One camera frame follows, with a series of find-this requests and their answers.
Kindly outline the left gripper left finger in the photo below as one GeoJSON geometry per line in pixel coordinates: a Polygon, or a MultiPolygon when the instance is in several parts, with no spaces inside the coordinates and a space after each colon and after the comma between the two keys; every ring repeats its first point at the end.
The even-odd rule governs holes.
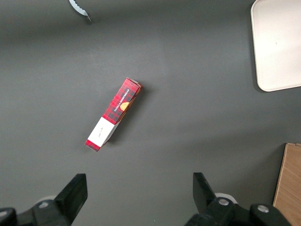
{"type": "Polygon", "coordinates": [[[88,197],[86,174],[77,174],[53,199],[36,203],[25,212],[0,209],[2,226],[70,226],[88,197]]]}

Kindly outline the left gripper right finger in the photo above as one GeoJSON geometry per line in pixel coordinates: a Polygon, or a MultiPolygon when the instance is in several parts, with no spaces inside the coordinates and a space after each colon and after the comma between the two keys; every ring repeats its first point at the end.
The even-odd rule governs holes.
{"type": "Polygon", "coordinates": [[[193,199],[198,213],[187,226],[288,226],[289,221],[274,206],[255,203],[241,207],[231,196],[213,192],[203,173],[193,173],[193,199]]]}

